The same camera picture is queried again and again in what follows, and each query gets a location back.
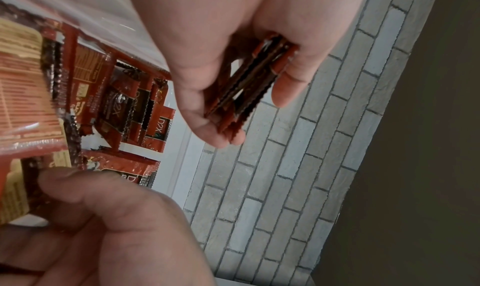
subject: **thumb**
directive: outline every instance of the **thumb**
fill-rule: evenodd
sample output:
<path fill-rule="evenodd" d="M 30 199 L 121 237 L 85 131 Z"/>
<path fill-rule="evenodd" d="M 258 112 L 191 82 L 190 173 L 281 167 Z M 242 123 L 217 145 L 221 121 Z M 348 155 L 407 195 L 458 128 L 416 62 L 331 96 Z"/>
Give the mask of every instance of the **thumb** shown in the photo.
<path fill-rule="evenodd" d="M 38 180 L 47 195 L 70 204 L 82 203 L 112 231 L 158 229 L 162 211 L 175 204 L 113 172 L 56 167 L 43 171 Z"/>
<path fill-rule="evenodd" d="M 302 50 L 293 59 L 285 72 L 276 81 L 271 91 L 273 103 L 278 107 L 287 106 L 313 79 L 328 52 L 319 55 L 305 55 Z"/>

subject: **hand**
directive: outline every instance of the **hand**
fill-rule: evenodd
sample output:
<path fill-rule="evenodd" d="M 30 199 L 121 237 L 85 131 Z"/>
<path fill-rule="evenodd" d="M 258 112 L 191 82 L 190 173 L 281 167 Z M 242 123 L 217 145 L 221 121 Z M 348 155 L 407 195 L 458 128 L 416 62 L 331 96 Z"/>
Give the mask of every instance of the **hand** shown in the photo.
<path fill-rule="evenodd" d="M 0 275 L 9 286 L 214 286 L 181 209 L 115 173 L 53 168 L 39 178 L 59 200 L 51 225 L 0 227 L 0 263 L 42 276 Z"/>
<path fill-rule="evenodd" d="M 269 31 L 300 46 L 275 84 L 283 107 L 311 81 L 353 20 L 362 0 L 132 0 L 171 70 L 178 108 L 192 131 L 215 147 L 234 139 L 204 118 L 204 92 L 235 59 L 250 55 Z"/>

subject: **floor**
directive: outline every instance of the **floor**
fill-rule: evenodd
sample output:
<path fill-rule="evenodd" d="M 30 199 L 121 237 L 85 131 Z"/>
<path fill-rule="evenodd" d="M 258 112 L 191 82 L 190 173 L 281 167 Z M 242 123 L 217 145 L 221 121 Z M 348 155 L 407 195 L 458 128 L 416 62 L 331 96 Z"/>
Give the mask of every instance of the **floor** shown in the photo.
<path fill-rule="evenodd" d="M 310 272 L 434 0 L 364 0 L 287 108 L 267 95 L 242 146 L 205 146 L 184 212 L 218 278 L 312 286 Z"/>

